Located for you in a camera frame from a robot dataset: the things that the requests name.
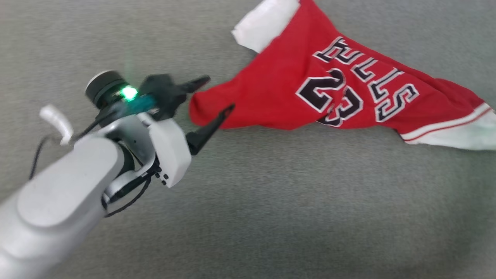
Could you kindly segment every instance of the basketball jersey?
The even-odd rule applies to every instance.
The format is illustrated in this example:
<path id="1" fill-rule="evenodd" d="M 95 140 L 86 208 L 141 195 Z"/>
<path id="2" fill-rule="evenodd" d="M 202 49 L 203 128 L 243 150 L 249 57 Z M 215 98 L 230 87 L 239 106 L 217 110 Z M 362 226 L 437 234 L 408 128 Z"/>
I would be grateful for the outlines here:
<path id="1" fill-rule="evenodd" d="M 205 125 L 235 103 L 222 128 L 382 125 L 410 144 L 496 149 L 496 115 L 474 92 L 353 41 L 312 0 L 300 0 L 281 29 L 231 81 L 193 96 L 194 123 Z"/>

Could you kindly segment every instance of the small white handle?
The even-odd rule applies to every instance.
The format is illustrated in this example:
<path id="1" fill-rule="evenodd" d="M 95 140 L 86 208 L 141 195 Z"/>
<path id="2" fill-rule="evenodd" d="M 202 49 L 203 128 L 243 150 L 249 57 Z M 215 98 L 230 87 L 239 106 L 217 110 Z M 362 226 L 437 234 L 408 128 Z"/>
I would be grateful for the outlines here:
<path id="1" fill-rule="evenodd" d="M 54 105 L 47 105 L 40 110 L 40 117 L 54 126 L 62 135 L 61 145 L 68 145 L 74 129 L 65 115 Z"/>

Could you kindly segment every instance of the red fabric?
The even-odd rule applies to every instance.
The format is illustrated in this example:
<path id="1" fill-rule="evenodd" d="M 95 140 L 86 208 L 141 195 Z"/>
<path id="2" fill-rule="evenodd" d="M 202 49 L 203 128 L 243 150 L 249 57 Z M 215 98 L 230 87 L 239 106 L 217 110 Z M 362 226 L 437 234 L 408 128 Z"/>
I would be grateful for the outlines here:
<path id="1" fill-rule="evenodd" d="M 467 88 L 444 79 L 432 78 L 345 37 L 312 0 L 301 0 L 300 4 L 301 7 L 283 33 L 234 79 L 193 96 L 189 113 L 194 123 L 203 126 L 214 119 L 219 111 L 235 103 L 234 112 L 222 128 L 261 125 L 292 130 L 326 117 L 335 119 L 337 114 L 345 115 L 338 110 L 340 104 L 342 107 L 349 105 L 348 100 L 343 98 L 347 88 L 351 88 L 362 99 L 362 109 L 355 115 L 341 118 L 340 124 L 334 122 L 332 125 L 344 129 L 384 125 L 405 134 L 428 124 L 465 117 L 483 104 L 484 101 Z M 349 65 L 336 59 L 339 48 L 329 53 L 329 62 L 314 56 L 316 52 L 328 48 L 338 37 L 343 37 L 341 42 L 351 48 L 343 55 L 353 51 L 362 54 Z M 366 71 L 375 74 L 375 77 L 362 81 L 353 69 L 370 58 L 377 62 Z M 345 84 L 339 90 L 317 89 L 319 94 L 324 92 L 332 97 L 324 110 L 319 112 L 297 92 L 308 77 L 329 77 L 331 69 L 343 73 Z M 388 96 L 375 101 L 370 83 L 395 69 L 403 73 L 381 88 L 388 90 Z M 400 96 L 404 108 L 391 118 L 378 122 L 378 106 L 389 99 L 390 105 L 384 109 L 391 109 L 394 106 L 394 92 L 403 87 L 416 89 L 418 95 L 411 102 L 405 101 L 408 94 Z"/>

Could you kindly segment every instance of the robotic arm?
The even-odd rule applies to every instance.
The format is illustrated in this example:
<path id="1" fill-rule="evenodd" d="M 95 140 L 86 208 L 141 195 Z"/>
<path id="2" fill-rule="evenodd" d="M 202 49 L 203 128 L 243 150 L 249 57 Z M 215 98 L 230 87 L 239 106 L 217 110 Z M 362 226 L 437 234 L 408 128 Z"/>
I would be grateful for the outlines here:
<path id="1" fill-rule="evenodd" d="M 95 76 L 86 88 L 100 109 L 95 122 L 76 137 L 71 152 L 0 205 L 0 279 L 45 277 L 113 215 L 109 204 L 145 183 L 143 192 L 154 175 L 168 187 L 179 182 L 191 156 L 234 109 L 184 135 L 172 117 L 186 94 L 209 80 L 175 85 L 169 75 L 151 75 L 136 90 L 115 71 Z M 96 125 L 102 128 L 90 133 Z M 69 142 L 72 130 L 59 130 L 66 133 L 61 144 Z"/>

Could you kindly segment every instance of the green led light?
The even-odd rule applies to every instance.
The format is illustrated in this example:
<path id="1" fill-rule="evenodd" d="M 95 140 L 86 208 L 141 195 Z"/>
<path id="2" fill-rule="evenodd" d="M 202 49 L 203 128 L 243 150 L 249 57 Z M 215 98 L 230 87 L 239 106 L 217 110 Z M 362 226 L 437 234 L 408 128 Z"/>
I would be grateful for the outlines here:
<path id="1" fill-rule="evenodd" d="M 121 89 L 121 95 L 126 99 L 126 101 L 132 101 L 136 98 L 138 95 L 138 90 L 136 88 L 132 87 L 131 85 L 128 85 Z"/>

